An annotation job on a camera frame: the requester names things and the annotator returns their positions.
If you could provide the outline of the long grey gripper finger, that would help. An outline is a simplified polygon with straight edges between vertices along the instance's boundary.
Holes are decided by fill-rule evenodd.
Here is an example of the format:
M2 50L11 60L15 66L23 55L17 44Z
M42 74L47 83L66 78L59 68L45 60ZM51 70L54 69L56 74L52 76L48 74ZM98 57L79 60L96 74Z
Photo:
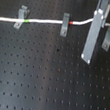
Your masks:
M105 8L105 10L99 8L97 11L95 11L91 27L89 28L89 34L87 35L87 40L85 42L85 47L83 47L83 53L81 53L81 58L87 64L89 64L91 61L100 28L104 26L109 11L109 5L107 6L107 8Z

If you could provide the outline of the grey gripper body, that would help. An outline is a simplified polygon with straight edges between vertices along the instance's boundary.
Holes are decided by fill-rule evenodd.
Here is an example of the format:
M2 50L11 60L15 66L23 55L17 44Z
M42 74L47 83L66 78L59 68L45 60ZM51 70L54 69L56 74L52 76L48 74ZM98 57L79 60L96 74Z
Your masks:
M97 9L102 9L103 11L110 6L110 0L99 0Z

